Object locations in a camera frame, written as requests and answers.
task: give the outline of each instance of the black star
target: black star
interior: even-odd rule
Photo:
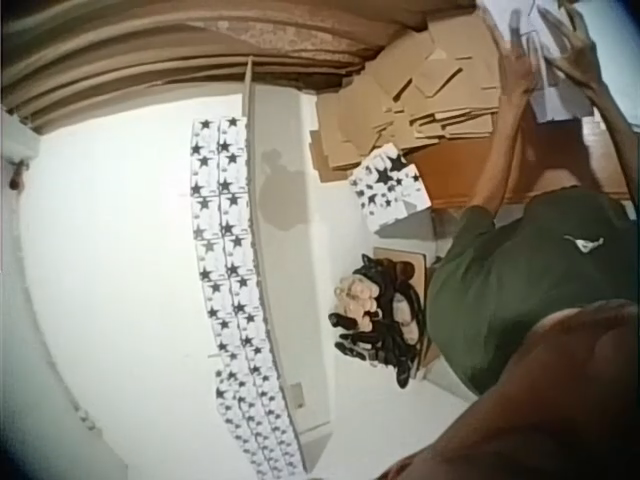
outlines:
[[[402,155],[396,155],[395,157],[387,157],[391,162],[391,168],[389,168],[390,172],[399,172],[404,170],[407,164],[405,163]]]
[[[228,221],[222,226],[222,235],[233,235],[233,225]]]
[[[389,172],[386,169],[378,170],[376,168],[376,172],[378,172],[378,178],[376,179],[376,183],[387,185],[389,182],[393,181],[393,179],[391,178],[391,175],[389,175]]]
[[[200,206],[201,210],[208,209],[210,204],[211,204],[210,198],[202,197],[200,200],[198,200],[198,205]]]
[[[236,277],[238,276],[238,273],[240,273],[238,271],[238,266],[234,263],[231,263],[231,265],[227,267],[227,275],[229,275],[230,277]]]
[[[200,280],[202,280],[203,282],[210,282],[211,281],[211,273],[212,272],[210,272],[206,268],[203,268],[202,271],[200,272]]]
[[[200,192],[202,192],[202,189],[204,187],[198,185],[198,182],[196,182],[194,185],[191,186],[191,196],[192,197],[199,197],[200,196]]]
[[[231,183],[227,182],[226,180],[223,180],[222,182],[220,182],[220,191],[222,193],[230,193],[231,192]]]
[[[232,207],[234,205],[238,205],[238,201],[240,200],[240,197],[238,197],[235,193],[232,193],[231,196],[228,198],[229,200],[229,206]]]
[[[233,248],[242,248],[242,238],[240,238],[237,235],[233,237],[233,240],[231,240],[231,243],[233,244]]]
[[[193,229],[193,238],[195,238],[196,240],[202,240],[202,237],[204,237],[204,232],[204,229],[200,228],[200,226],[198,225]]]
[[[214,244],[211,240],[207,240],[207,243],[204,244],[204,253],[213,252]]]
[[[247,306],[244,303],[238,302],[233,306],[233,310],[236,314],[245,313],[247,311]]]
[[[200,157],[200,158],[198,159],[198,162],[200,162],[200,166],[201,166],[201,167],[208,167],[208,166],[209,166],[209,162],[210,162],[211,160],[213,160],[213,159],[212,159],[212,158],[210,158],[210,157],[204,157],[204,156],[203,156],[203,157]]]

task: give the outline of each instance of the cardboard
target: cardboard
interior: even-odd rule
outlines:
[[[407,114],[395,116],[395,121],[389,127],[388,134],[391,142],[400,150],[438,143],[437,138],[417,134],[410,124]]]
[[[338,125],[360,155],[371,152],[378,138],[374,127],[389,122],[393,102],[365,73],[338,94]]]
[[[472,72],[462,70],[454,76],[438,95],[427,99],[425,113],[447,112],[461,109],[497,108],[498,89],[481,89]]]
[[[320,183],[331,183],[344,181],[349,177],[350,172],[332,170],[329,166],[329,157],[322,149],[322,136],[318,130],[309,132],[311,141],[309,142],[309,151],[311,153],[311,161],[313,168],[318,172]]]
[[[451,118],[464,117],[471,113],[470,108],[462,108],[460,110],[450,110],[448,112],[436,112],[433,117],[436,121],[446,121]]]
[[[413,82],[409,83],[402,92],[400,103],[404,106],[404,111],[409,114],[411,120],[429,115],[429,101]]]
[[[413,83],[426,97],[433,97],[462,67],[453,60],[427,60],[413,76]]]
[[[367,65],[366,71],[387,95],[395,98],[420,68],[424,59],[433,53],[434,48],[428,31],[409,31],[380,52],[380,55]]]
[[[497,55],[491,34],[478,14],[430,19],[429,31],[435,44],[448,58]]]
[[[322,148],[325,152],[332,150],[333,143],[346,141],[338,127],[338,94],[323,93],[316,99],[318,128],[322,135]]]
[[[493,122],[491,115],[482,115],[465,122],[446,126],[444,131],[447,135],[491,133],[493,131]]]
[[[477,55],[473,58],[458,60],[458,65],[471,72],[481,89],[500,87],[500,70],[496,57]]]
[[[416,135],[420,137],[443,137],[444,131],[439,123],[427,123],[414,127]]]

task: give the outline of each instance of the cardboard box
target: cardboard box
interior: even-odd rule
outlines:
[[[312,130],[309,133],[311,135],[311,141],[309,142],[311,161],[313,162],[313,169],[318,172],[320,183],[340,182],[349,178],[349,171],[332,170],[329,166],[329,157],[322,149],[321,133],[318,130]]]

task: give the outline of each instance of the curtain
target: curtain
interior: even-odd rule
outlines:
[[[171,84],[339,87],[427,14],[475,0],[48,0],[3,5],[2,104],[46,133]]]

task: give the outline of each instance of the person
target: person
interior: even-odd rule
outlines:
[[[547,59],[600,110],[637,212],[637,139],[611,97],[580,12]],[[429,334],[480,394],[434,443],[379,479],[640,478],[638,236],[624,209],[582,187],[534,198],[495,228],[536,69],[498,35],[503,97],[491,154],[429,286]]]
[[[569,53],[548,61],[598,108],[611,135],[637,210],[638,140],[600,73],[580,12],[567,7],[575,30],[547,10]],[[532,330],[602,300],[638,302],[638,230],[621,203],[586,187],[534,197],[521,218],[496,228],[511,175],[519,125],[536,88],[536,47],[527,56],[515,18],[507,48],[488,16],[500,52],[502,95],[485,167],[451,248],[430,280],[429,337],[460,380],[480,395],[493,386]]]

